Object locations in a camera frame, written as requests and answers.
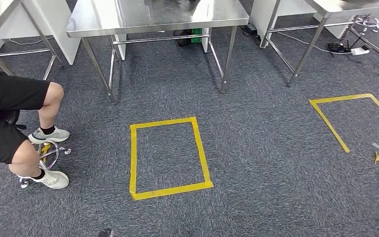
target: stool caster wheel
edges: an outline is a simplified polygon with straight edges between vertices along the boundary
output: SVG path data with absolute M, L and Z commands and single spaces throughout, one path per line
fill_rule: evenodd
M 30 181 L 27 179 L 20 178 L 20 183 L 21 183 L 21 189 L 24 189 L 28 187 L 28 185 L 30 184 Z

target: stool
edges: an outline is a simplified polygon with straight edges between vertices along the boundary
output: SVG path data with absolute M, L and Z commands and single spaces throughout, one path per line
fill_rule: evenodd
M 375 33 L 379 32 L 379 20 L 377 18 L 370 16 L 369 14 L 356 15 L 353 17 L 352 21 L 355 24 L 364 27 L 363 32 L 360 33 L 360 35 L 362 35 L 362 36 L 365 35 L 368 28 L 372 28 L 372 27 L 375 27 L 375 29 L 373 29 L 373 32 L 375 32 Z
M 25 130 L 25 129 L 27 129 L 27 127 L 25 125 L 17 124 L 19 115 L 20 115 L 19 110 L 5 110 L 5 111 L 0 112 L 0 119 L 4 122 L 7 122 L 7 123 L 17 127 L 20 130 Z M 54 149 L 50 152 L 47 152 L 47 149 L 43 149 L 43 145 L 45 145 L 45 146 L 53 145 Z M 43 144 L 39 144 L 37 153 L 40 156 L 40 163 L 39 163 L 40 167 L 42 169 L 51 169 L 56 164 L 57 159 L 59 158 L 60 152 L 64 152 L 66 155 L 68 155 L 72 152 L 72 150 L 66 149 L 64 147 L 59 147 L 59 145 L 57 145 L 57 143 L 52 142 L 52 141 L 45 141 Z M 52 155 L 52 154 L 55 154 L 53 162 L 50 165 L 46 165 L 46 163 L 44 162 L 45 158 Z M 21 188 L 24 189 L 24 188 L 28 187 L 28 185 L 31 182 L 31 179 L 21 177 L 21 176 L 18 176 L 18 177 L 19 177 L 19 182 L 21 183 Z

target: person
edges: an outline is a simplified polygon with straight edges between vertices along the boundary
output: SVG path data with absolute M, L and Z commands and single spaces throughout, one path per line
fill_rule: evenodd
M 69 184 L 66 174 L 39 166 L 40 157 L 31 143 L 65 141 L 69 132 L 54 126 L 63 99 L 63 88 L 54 82 L 8 76 L 0 72 L 0 112 L 5 110 L 38 110 L 40 128 L 27 138 L 14 125 L 0 120 L 0 162 L 12 173 L 52 189 Z

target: black sock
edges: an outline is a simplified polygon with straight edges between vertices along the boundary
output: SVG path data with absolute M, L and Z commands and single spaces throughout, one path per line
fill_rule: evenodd
M 33 179 L 42 179 L 44 177 L 44 175 L 45 175 L 45 171 L 43 169 L 40 169 L 40 170 L 41 170 L 41 174 L 39 176 L 37 176 L 37 177 L 31 177 L 31 178 L 33 178 Z
M 54 130 L 56 130 L 55 128 L 54 128 L 54 125 L 51 127 L 51 128 L 47 128 L 47 129 L 44 129 L 44 128 L 42 128 L 42 127 L 40 127 L 41 128 L 41 130 L 43 131 L 43 133 L 45 134 L 45 135 L 50 135 L 50 134 L 52 134 L 53 132 L 54 132 Z

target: power strip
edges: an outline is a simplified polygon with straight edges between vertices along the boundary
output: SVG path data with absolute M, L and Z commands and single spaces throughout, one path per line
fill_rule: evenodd
M 368 48 L 367 46 L 362 46 L 361 48 L 353 48 L 351 49 L 351 52 L 352 52 L 352 55 L 356 56 L 356 55 L 362 55 L 362 54 L 367 54 L 370 52 L 370 48 Z

